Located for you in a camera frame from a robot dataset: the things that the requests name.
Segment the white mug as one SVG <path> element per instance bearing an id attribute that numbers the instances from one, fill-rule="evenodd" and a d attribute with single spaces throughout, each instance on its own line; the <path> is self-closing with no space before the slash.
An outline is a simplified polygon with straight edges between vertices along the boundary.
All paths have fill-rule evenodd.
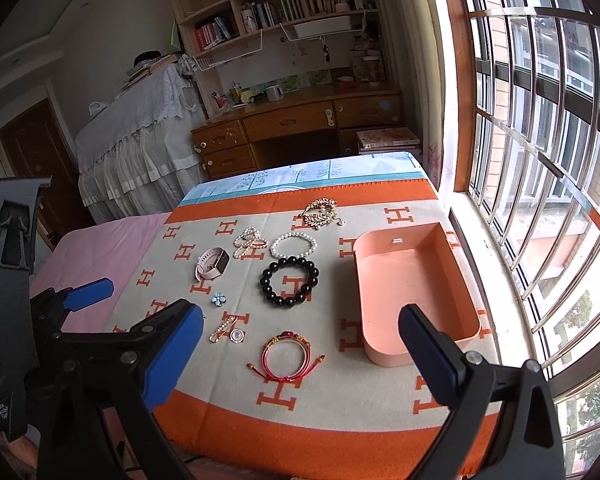
<path id="1" fill-rule="evenodd" d="M 279 84 L 272 84 L 265 89 L 266 97 L 268 102 L 278 102 L 284 98 L 284 92 Z"/>

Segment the pink storage tray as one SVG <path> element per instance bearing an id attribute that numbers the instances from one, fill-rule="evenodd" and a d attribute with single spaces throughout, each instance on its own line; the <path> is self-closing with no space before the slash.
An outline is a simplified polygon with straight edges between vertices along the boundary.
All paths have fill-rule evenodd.
<path id="1" fill-rule="evenodd" d="M 366 356 L 376 365 L 410 365 L 398 329 L 401 309 L 417 304 L 461 347 L 480 320 L 458 256 L 460 243 L 439 222 L 367 231 L 353 244 Z"/>

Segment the blue patterned bedsheet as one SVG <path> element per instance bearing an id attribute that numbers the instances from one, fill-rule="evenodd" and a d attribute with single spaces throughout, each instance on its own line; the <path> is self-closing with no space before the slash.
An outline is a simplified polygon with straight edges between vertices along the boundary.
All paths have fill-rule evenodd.
<path id="1" fill-rule="evenodd" d="M 366 154 L 258 170 L 204 182 L 192 188 L 178 206 L 325 186 L 421 178 L 428 179 L 420 163 L 409 152 Z"/>

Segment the white lace covered furniture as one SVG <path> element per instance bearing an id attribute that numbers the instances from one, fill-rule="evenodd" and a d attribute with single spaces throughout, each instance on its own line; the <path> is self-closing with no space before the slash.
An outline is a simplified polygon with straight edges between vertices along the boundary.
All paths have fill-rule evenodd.
<path id="1" fill-rule="evenodd" d="M 195 83 L 160 67 L 109 104 L 76 136 L 78 188 L 97 223 L 173 210 L 209 180 L 194 149 L 206 122 Z"/>

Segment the orange H pattern blanket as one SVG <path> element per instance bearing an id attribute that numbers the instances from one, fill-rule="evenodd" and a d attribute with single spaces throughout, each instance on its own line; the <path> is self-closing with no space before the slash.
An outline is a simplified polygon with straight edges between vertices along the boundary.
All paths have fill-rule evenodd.
<path id="1" fill-rule="evenodd" d="M 300 217 L 331 198 L 343 226 L 314 231 Z M 180 207 L 143 256 L 106 323 L 125 332 L 185 298 L 204 312 L 204 336 L 169 400 L 156 408 L 166 435 L 219 462 L 303 479 L 400 479 L 446 417 L 416 366 L 383 367 L 364 350 L 353 244 L 367 231 L 439 222 L 453 231 L 424 178 L 325 186 Z M 260 285 L 270 254 L 248 250 L 213 281 L 198 282 L 197 259 L 230 248 L 255 228 L 284 254 L 306 254 L 318 283 L 302 304 L 274 306 Z M 460 268 L 480 332 L 466 350 L 495 361 L 486 311 Z M 227 298 L 215 307 L 211 297 Z M 209 336 L 224 316 L 229 334 Z"/>

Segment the pink bedsheet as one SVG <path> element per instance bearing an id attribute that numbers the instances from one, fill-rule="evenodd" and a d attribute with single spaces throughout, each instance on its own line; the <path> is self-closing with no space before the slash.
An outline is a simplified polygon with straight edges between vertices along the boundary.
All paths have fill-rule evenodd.
<path id="1" fill-rule="evenodd" d="M 78 288 L 108 278 L 114 283 L 112 296 L 71 312 L 62 326 L 69 333 L 100 332 L 168 217 L 166 212 L 128 217 L 66 234 L 35 275 L 30 295 L 48 288 Z"/>

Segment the dark wooden door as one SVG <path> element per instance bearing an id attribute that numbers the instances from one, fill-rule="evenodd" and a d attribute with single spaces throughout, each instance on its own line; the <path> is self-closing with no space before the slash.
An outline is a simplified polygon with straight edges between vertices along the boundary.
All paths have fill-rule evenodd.
<path id="1" fill-rule="evenodd" d="M 0 140 L 16 177 L 50 177 L 38 218 L 55 247 L 68 233 L 94 226 L 82 203 L 78 168 L 66 147 L 52 104 L 35 103 L 0 128 Z"/>

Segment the wooden desk with drawers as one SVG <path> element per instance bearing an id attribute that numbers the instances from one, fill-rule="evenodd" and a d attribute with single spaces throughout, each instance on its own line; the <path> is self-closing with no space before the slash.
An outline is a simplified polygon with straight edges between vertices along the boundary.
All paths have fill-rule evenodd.
<path id="1" fill-rule="evenodd" d="M 212 180 L 358 154 L 358 133 L 403 124 L 394 84 L 328 84 L 247 105 L 192 130 Z"/>

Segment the metal window grille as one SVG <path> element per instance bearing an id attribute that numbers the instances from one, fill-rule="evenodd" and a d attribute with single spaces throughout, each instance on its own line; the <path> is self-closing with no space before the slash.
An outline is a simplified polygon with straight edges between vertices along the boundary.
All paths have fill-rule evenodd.
<path id="1" fill-rule="evenodd" d="M 600 458 L 600 17 L 588 0 L 466 0 L 468 192 L 555 393 L 566 475 Z"/>

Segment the pink smart watch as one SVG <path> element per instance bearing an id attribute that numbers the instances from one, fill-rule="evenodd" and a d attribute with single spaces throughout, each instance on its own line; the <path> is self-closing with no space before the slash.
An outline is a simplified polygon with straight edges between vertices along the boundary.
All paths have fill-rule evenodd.
<path id="1" fill-rule="evenodd" d="M 198 282 L 213 281 L 225 271 L 230 256 L 221 247 L 212 247 L 204 252 L 197 260 L 195 278 Z"/>

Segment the stack of books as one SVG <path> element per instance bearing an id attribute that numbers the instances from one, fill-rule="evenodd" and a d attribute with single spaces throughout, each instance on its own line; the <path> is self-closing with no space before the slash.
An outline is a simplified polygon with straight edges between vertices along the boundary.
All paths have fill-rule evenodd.
<path id="1" fill-rule="evenodd" d="M 367 129 L 356 133 L 360 153 L 385 153 L 420 150 L 420 140 L 406 127 Z"/>

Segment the pearl hair clip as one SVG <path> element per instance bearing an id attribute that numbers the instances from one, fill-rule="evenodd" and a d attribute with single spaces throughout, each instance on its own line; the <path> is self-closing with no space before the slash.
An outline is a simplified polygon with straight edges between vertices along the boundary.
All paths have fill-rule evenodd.
<path id="1" fill-rule="evenodd" d="M 236 315 L 224 316 L 221 323 L 209 336 L 209 341 L 212 344 L 216 344 L 223 336 L 226 336 L 227 334 L 230 333 L 230 331 L 233 329 L 236 322 L 237 322 Z"/>

